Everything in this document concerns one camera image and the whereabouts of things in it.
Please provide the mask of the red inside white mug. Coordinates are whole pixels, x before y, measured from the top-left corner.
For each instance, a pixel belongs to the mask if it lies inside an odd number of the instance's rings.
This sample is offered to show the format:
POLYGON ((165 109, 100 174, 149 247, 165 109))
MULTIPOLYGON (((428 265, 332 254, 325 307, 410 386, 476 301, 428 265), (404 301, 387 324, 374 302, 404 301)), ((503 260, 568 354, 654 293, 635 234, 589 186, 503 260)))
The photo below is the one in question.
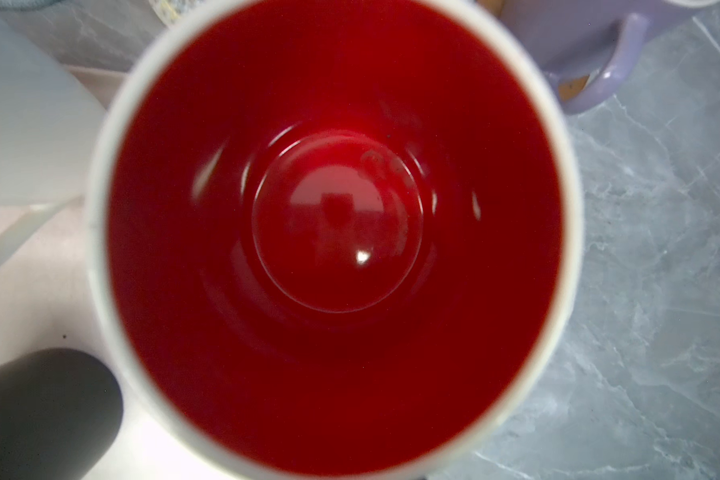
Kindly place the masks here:
POLYGON ((207 1, 114 99, 86 195, 102 334, 250 479, 419 479, 523 401, 581 271, 557 100, 469 1, 207 1))

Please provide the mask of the plain brown cork coaster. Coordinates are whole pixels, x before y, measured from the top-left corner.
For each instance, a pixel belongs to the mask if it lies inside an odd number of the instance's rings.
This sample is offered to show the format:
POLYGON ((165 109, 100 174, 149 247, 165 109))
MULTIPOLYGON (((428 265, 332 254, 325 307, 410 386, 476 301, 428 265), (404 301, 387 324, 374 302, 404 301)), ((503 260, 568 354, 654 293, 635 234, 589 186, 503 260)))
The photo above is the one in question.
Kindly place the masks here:
POLYGON ((588 75, 576 79, 561 80, 557 87, 557 93, 560 101, 566 102, 575 98, 587 86, 588 81, 588 75))

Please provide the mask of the lavender mug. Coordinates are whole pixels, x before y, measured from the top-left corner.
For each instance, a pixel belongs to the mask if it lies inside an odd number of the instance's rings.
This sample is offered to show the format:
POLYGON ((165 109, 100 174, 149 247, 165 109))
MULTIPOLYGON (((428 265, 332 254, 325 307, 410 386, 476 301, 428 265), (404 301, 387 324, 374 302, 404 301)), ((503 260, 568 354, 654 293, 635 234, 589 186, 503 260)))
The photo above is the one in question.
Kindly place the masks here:
POLYGON ((586 86, 560 101, 576 115, 613 96, 644 46, 691 19, 713 1, 506 1, 499 20, 522 44, 551 86, 588 76, 586 86))

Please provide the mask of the white woven rope coaster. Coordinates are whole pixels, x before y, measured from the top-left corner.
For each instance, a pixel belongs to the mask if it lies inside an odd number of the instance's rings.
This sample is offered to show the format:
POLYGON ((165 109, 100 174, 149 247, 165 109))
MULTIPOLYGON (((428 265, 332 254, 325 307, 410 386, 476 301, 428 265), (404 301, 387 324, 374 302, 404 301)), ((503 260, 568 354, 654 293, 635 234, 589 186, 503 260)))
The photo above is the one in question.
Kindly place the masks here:
POLYGON ((158 19, 172 26, 204 3, 203 0, 148 0, 158 19))

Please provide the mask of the blue grey woven coaster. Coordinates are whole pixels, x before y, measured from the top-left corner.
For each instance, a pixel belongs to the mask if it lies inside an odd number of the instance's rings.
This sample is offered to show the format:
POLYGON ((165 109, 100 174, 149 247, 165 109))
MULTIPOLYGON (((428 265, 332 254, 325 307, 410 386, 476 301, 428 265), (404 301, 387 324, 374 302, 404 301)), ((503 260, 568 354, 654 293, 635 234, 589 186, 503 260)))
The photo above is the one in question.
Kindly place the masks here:
POLYGON ((46 8, 58 0, 0 0, 3 11, 34 11, 46 8))

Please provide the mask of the cream serving tray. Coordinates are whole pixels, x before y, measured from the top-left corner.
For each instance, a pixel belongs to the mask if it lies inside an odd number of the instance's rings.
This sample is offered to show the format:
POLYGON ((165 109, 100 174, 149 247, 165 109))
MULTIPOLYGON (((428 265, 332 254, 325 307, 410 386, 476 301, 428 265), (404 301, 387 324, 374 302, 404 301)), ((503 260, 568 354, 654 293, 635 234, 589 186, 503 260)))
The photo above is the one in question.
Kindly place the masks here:
MULTIPOLYGON (((81 197, 0 267, 0 364, 49 347, 109 360, 84 271, 81 197)), ((0 233, 26 211, 0 206, 0 233)))

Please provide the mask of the white mug back centre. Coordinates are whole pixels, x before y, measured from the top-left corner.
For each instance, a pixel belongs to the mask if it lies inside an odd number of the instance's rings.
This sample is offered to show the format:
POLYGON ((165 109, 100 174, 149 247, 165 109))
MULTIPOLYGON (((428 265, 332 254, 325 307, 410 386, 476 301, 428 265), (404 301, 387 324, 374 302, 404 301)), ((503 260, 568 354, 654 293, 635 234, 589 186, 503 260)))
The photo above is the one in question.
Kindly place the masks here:
POLYGON ((27 210, 0 234, 0 266, 82 196, 104 118, 72 74, 0 19, 0 206, 27 210))

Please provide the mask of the black mug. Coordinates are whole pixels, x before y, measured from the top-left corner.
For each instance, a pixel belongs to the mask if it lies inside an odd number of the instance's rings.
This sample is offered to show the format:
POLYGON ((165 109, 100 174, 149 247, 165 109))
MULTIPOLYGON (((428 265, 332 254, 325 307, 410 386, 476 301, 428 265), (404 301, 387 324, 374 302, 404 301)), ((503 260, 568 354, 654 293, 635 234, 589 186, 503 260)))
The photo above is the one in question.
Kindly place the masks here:
POLYGON ((0 479, 83 478, 123 414, 115 376, 85 352, 45 349, 0 365, 0 479))

